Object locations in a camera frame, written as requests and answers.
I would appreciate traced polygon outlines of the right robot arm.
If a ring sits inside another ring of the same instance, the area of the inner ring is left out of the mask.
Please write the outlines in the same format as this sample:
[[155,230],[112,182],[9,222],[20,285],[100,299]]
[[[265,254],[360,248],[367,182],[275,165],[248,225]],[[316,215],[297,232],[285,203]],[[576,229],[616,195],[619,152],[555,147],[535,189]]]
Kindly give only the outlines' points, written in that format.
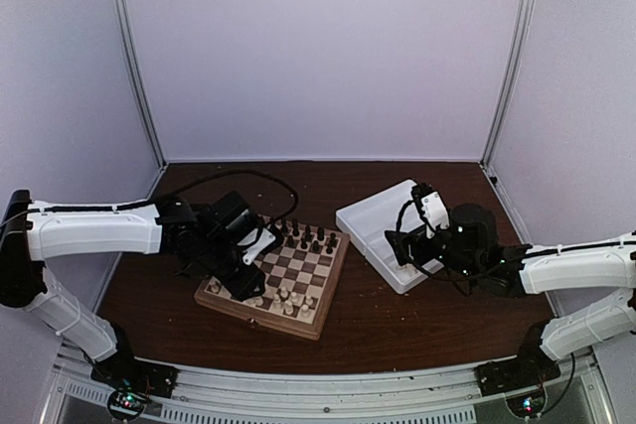
[[529,328],[509,367],[516,384],[527,386],[567,355],[635,329],[635,236],[569,246],[498,241],[494,215],[476,204],[446,212],[434,225],[422,206],[421,226],[410,232],[396,227],[385,237],[400,265],[418,271],[436,260],[445,280],[466,282],[490,293],[522,298],[564,288],[609,287],[603,299],[565,317]]

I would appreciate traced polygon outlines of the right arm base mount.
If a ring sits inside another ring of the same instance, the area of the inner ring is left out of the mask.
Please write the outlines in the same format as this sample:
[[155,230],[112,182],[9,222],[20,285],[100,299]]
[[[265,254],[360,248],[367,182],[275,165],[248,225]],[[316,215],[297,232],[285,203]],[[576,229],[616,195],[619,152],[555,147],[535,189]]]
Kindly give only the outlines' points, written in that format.
[[542,333],[547,324],[548,321],[542,321],[530,326],[514,357],[475,367],[483,396],[540,385],[560,377],[557,362],[541,350]]

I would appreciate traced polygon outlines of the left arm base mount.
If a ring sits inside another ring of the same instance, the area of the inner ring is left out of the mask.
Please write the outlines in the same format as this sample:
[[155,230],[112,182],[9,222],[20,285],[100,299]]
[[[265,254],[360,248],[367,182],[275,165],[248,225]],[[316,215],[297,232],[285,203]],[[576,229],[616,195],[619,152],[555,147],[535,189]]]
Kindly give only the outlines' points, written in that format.
[[116,352],[102,361],[90,362],[90,377],[119,391],[130,391],[144,396],[170,398],[175,387],[178,369],[172,365],[144,361],[134,356],[125,331],[114,325]]

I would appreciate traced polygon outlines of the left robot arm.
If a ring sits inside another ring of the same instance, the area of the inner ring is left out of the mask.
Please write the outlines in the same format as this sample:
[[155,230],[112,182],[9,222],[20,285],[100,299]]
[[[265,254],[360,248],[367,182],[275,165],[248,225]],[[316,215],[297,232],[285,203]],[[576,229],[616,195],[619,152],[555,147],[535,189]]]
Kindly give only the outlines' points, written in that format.
[[1,224],[1,303],[23,309],[74,342],[91,365],[122,388],[144,376],[123,330],[91,312],[47,270],[60,256],[173,254],[199,265],[239,301],[264,292],[254,259],[276,234],[237,193],[211,205],[177,196],[113,205],[53,205],[15,192]]

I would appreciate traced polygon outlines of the white tall piece carried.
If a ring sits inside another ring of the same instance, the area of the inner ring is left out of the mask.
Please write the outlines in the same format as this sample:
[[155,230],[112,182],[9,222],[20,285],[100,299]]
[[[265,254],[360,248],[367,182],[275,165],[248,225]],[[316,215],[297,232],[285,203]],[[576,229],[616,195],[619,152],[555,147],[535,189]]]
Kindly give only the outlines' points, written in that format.
[[262,296],[252,298],[251,302],[255,307],[258,307],[258,308],[261,308],[264,304],[264,300]]

